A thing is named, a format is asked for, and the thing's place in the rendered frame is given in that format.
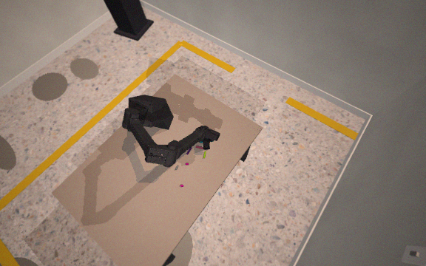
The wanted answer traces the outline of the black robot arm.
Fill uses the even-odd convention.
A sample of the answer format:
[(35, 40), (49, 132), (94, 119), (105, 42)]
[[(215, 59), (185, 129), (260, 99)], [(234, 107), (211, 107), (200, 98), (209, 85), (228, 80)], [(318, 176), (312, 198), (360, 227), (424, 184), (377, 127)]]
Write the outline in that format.
[(125, 109), (122, 122), (122, 127), (127, 129), (128, 132), (133, 133), (135, 139), (143, 149), (147, 163), (171, 167), (185, 151), (193, 147), (196, 143), (203, 141), (203, 150), (209, 150), (209, 141), (211, 139), (217, 141), (220, 136), (219, 132), (209, 129), (208, 126), (200, 126), (180, 141), (173, 140), (168, 145), (158, 145), (142, 126), (147, 112), (147, 106), (135, 102), (133, 108)]

